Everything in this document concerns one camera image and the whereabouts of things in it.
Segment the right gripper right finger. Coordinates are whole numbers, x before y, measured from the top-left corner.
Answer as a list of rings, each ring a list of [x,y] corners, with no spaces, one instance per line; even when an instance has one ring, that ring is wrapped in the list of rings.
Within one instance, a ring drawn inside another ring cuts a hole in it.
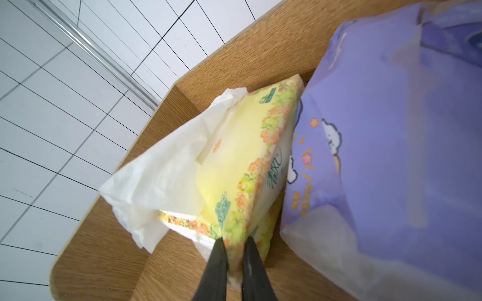
[[[256,242],[249,236],[244,247],[242,260],[242,300],[277,301]]]

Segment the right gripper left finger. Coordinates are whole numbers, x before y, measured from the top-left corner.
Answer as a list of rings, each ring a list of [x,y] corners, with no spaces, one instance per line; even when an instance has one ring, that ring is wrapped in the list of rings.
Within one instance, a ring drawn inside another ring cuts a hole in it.
[[[218,238],[192,301],[225,301],[227,297],[228,258],[223,238]]]

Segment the yellow floral tissue pack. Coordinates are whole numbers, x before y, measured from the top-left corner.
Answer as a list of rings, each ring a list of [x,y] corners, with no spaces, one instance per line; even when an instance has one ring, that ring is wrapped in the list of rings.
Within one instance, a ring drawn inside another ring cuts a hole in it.
[[[253,92],[228,89],[200,115],[115,172],[101,187],[139,248],[173,230],[208,258],[223,238],[228,283],[240,286],[246,239],[266,258],[292,176],[291,144],[305,86],[299,75]]]

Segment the purple tissue pack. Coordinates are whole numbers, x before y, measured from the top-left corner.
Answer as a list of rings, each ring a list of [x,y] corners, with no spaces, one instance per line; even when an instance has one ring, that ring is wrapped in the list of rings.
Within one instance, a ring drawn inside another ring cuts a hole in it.
[[[345,21],[297,113],[281,236],[358,300],[481,299],[481,2]]]

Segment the wooden three-tier shelf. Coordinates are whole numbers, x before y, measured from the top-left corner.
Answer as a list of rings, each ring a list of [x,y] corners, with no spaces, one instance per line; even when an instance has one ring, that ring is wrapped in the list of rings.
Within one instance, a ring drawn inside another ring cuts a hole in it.
[[[480,300],[481,2],[283,1],[99,193],[55,300]]]

